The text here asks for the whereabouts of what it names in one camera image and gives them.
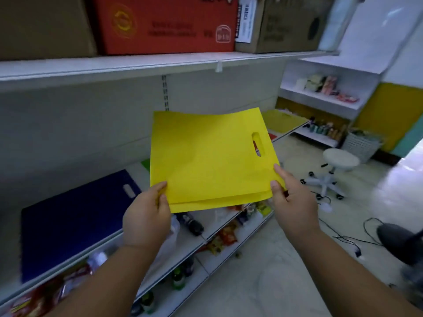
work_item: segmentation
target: tiled floor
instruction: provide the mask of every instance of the tiled floor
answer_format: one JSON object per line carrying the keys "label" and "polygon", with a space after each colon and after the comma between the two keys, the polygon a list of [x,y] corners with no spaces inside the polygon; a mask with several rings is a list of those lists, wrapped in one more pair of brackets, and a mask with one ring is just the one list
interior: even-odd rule
{"label": "tiled floor", "polygon": [[[295,137],[275,145],[280,160],[297,178],[309,171],[328,171],[322,149]],[[423,227],[423,145],[391,168],[376,161],[351,172],[336,173],[338,185],[348,194],[332,197],[333,211],[319,216],[340,233],[369,240],[362,223],[369,217],[400,224],[412,231]],[[369,223],[371,234],[377,222]],[[334,235],[329,229],[322,229]],[[351,255],[354,249],[340,243]],[[384,283],[401,284],[402,263],[384,248],[358,243],[357,259]],[[330,316],[297,252],[276,220],[269,222],[241,249],[240,259],[231,258],[202,285],[175,316]]]}

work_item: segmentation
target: cardboard box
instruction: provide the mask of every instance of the cardboard box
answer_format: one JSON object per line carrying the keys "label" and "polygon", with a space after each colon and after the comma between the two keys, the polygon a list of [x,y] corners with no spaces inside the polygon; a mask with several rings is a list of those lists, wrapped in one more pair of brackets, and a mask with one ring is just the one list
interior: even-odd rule
{"label": "cardboard box", "polygon": [[314,51],[334,0],[239,0],[235,50]]}
{"label": "cardboard box", "polygon": [[1,0],[0,60],[95,56],[83,0]]}
{"label": "cardboard box", "polygon": [[238,0],[93,0],[106,54],[234,50]]}

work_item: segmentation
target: hand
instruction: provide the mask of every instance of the hand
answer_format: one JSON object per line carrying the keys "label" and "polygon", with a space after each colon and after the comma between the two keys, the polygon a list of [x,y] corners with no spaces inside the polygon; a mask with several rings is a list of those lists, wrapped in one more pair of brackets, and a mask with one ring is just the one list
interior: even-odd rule
{"label": "hand", "polygon": [[274,169],[285,181],[288,190],[288,197],[285,197],[283,189],[277,181],[270,183],[276,220],[289,241],[295,243],[303,237],[320,231],[317,202],[314,195],[279,165],[275,164]]}
{"label": "hand", "polygon": [[166,181],[139,194],[124,214],[124,244],[158,252],[171,228],[171,210],[160,191]]}

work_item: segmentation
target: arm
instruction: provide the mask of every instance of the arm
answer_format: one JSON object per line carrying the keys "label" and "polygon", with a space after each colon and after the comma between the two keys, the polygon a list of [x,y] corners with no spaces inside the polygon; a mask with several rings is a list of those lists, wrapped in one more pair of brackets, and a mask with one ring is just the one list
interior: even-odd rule
{"label": "arm", "polygon": [[171,226],[161,182],[138,195],[123,219],[124,245],[49,317],[128,316],[138,288]]}
{"label": "arm", "polygon": [[275,171],[285,181],[289,194],[285,197],[280,184],[271,182],[276,220],[334,317],[423,316],[323,233],[314,195],[278,165]]}

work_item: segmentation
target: gray basket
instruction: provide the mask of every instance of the gray basket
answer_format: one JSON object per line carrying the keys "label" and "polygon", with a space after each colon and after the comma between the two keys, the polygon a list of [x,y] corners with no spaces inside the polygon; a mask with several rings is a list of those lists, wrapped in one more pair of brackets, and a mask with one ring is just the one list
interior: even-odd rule
{"label": "gray basket", "polygon": [[349,131],[341,149],[357,156],[361,163],[366,163],[382,144],[379,138],[357,136]]}

